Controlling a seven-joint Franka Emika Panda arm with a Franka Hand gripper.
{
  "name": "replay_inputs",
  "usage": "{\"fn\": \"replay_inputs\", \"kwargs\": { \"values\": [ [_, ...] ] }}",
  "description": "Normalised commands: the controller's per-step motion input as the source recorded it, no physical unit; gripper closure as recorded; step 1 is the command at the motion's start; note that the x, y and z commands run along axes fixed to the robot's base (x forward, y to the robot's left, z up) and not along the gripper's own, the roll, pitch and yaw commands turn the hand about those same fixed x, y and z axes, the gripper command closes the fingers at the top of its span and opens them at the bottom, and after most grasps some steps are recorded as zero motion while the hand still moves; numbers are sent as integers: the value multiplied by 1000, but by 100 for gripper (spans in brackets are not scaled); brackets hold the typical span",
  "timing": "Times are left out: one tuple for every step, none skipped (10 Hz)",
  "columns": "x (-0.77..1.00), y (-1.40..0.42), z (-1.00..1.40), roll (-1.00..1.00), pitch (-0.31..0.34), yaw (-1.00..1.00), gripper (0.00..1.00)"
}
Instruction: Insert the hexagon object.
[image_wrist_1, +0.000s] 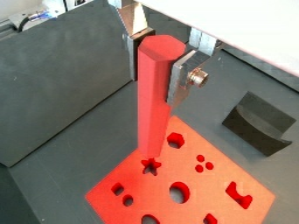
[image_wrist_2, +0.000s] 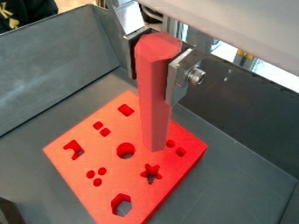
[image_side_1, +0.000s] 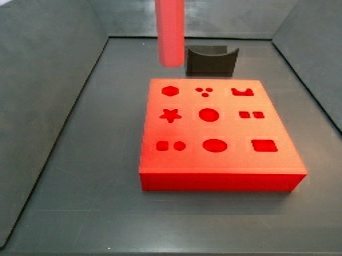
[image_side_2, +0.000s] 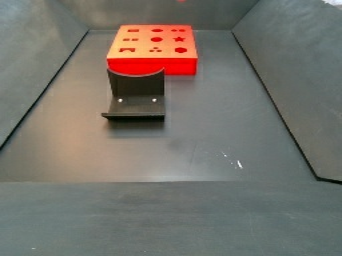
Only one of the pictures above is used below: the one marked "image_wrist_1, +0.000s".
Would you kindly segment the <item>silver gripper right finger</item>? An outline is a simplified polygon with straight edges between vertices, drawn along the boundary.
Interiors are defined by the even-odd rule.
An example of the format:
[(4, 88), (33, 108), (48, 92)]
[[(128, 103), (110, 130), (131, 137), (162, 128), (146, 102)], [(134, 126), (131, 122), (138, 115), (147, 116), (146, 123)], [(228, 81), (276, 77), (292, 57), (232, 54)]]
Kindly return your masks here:
[(191, 29), (186, 53), (172, 64), (167, 103), (175, 108), (190, 94), (191, 87), (202, 88), (208, 80), (203, 65), (215, 53), (218, 39)]

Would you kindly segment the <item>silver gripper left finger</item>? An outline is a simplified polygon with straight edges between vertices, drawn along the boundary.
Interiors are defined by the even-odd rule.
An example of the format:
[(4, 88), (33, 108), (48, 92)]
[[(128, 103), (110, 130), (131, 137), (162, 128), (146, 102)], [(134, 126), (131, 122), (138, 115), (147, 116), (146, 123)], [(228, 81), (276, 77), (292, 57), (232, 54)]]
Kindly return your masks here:
[(138, 47), (147, 36), (155, 35), (148, 26), (144, 7), (138, 2), (118, 2), (116, 13), (124, 26), (131, 79), (138, 80)]

